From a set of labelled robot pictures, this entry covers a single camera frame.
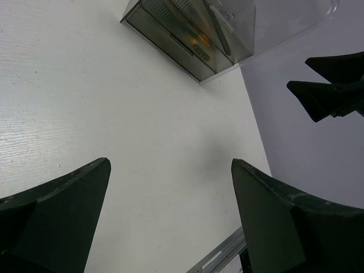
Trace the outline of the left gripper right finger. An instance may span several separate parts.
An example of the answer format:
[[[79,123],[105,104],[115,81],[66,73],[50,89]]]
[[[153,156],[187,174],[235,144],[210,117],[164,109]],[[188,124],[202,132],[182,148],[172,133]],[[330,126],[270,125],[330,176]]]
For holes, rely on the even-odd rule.
[[[327,201],[241,159],[231,174],[253,272],[362,272],[363,210]]]

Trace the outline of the clear plastic drawer organizer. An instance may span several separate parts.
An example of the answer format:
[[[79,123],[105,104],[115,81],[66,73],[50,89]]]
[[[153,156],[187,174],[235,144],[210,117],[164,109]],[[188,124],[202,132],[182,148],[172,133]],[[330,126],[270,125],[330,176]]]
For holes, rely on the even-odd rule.
[[[327,22],[338,1],[130,1],[121,23],[200,84]],[[187,33],[200,35],[203,61]]]

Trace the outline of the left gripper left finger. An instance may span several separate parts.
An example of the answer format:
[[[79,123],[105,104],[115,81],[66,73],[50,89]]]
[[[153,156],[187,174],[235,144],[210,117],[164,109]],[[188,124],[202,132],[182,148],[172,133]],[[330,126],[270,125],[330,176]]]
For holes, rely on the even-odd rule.
[[[110,173],[99,158],[2,198],[1,272],[84,272]]]

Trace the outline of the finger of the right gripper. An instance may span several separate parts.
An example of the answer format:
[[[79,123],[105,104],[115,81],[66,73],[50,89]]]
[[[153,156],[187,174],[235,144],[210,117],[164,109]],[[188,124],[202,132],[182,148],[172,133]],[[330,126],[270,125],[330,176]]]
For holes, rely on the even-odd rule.
[[[350,84],[290,81],[287,88],[314,122],[328,116],[344,117],[354,111],[363,115],[363,81]]]
[[[363,80],[363,52],[310,57],[305,64],[331,84],[351,84]]]

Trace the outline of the yellow long nose pliers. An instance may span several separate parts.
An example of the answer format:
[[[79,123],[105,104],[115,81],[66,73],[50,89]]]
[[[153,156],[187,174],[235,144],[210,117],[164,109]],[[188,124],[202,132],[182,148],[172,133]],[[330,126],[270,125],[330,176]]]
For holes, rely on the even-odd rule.
[[[204,40],[200,35],[196,35],[196,34],[192,34],[187,33],[188,39],[191,43],[192,48],[194,49],[194,51],[197,53],[197,55],[205,62],[210,62],[211,61],[211,57],[210,55],[206,52],[205,48],[202,46]]]

